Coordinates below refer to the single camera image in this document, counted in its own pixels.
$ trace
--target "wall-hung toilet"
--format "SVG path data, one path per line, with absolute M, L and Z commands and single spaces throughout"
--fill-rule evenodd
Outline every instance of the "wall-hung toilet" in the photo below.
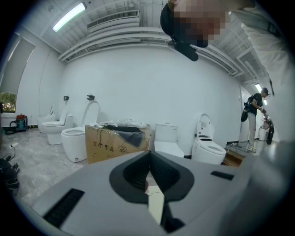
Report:
M 176 143 L 177 126 L 171 124 L 156 124 L 155 151 L 164 152 L 177 157 L 184 157 L 184 152 Z
M 51 121 L 42 123 L 42 127 L 47 134 L 48 142 L 51 145 L 61 144 L 61 131 L 72 128 L 74 117 L 67 114 L 66 109 L 63 110 L 59 121 Z
M 226 151 L 212 141 L 214 126 L 207 114 L 201 114 L 198 119 L 196 138 L 192 149 L 192 160 L 220 165 Z
M 52 105 L 47 116 L 37 118 L 37 124 L 38 124 L 39 132 L 40 133 L 45 133 L 45 130 L 44 130 L 43 126 L 42 126 L 42 123 L 49 122 L 49 121 L 56 121 L 56 120 L 57 120 L 56 119 L 56 114 L 53 111 L 53 105 Z
M 97 123 L 99 114 L 99 103 L 97 101 L 91 101 L 88 103 L 84 111 L 82 125 L 61 132 L 61 139 L 65 153 L 72 162 L 86 159 L 85 125 Z

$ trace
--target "tree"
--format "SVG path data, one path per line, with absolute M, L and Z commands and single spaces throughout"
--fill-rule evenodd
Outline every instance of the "tree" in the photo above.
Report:
M 15 112 L 15 94 L 0 93 L 0 102 L 3 104 L 3 112 Z

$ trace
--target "fluorescent light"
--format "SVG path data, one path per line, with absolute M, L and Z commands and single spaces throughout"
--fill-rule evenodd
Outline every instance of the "fluorescent light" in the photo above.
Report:
M 59 31 L 61 27 L 63 27 L 69 20 L 75 17 L 77 14 L 85 10 L 85 6 L 83 3 L 75 6 L 72 10 L 66 13 L 52 28 L 55 32 Z
M 255 86 L 258 89 L 258 92 L 261 92 L 262 91 L 262 88 L 260 87 L 260 84 L 256 84 Z

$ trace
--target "window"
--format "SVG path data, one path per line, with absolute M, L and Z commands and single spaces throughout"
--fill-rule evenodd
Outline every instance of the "window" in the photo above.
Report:
M 15 94 L 0 93 L 0 102 L 2 103 L 3 112 L 15 113 L 15 102 L 17 96 Z
M 35 45 L 17 35 L 7 55 L 7 61 L 1 71 L 0 102 L 3 112 L 15 113 L 18 87 L 27 62 Z

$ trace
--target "toilet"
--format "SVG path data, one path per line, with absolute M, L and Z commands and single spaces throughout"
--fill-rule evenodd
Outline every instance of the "toilet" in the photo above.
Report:
M 85 125 L 98 122 L 100 105 L 97 101 L 91 101 L 86 106 L 83 114 L 81 126 L 66 129 L 61 132 L 61 139 L 65 149 L 65 154 L 72 162 L 86 159 L 85 147 Z
M 176 143 L 177 126 L 171 124 L 156 124 L 155 151 L 164 152 L 177 157 L 184 157 L 184 152 Z
M 56 114 L 53 111 L 53 105 L 52 105 L 47 116 L 37 118 L 37 124 L 38 124 L 39 132 L 40 133 L 45 133 L 45 130 L 44 130 L 43 126 L 42 126 L 42 123 L 49 122 L 49 121 L 56 121 L 56 120 L 57 120 L 56 119 Z
M 197 120 L 192 160 L 220 165 L 226 155 L 226 151 L 212 141 L 215 130 L 209 116 L 203 113 L 198 116 Z
M 72 128 L 74 124 L 74 117 L 67 114 L 66 109 L 61 113 L 59 121 L 50 121 L 42 123 L 42 127 L 47 134 L 48 143 L 51 145 L 61 144 L 61 131 Z

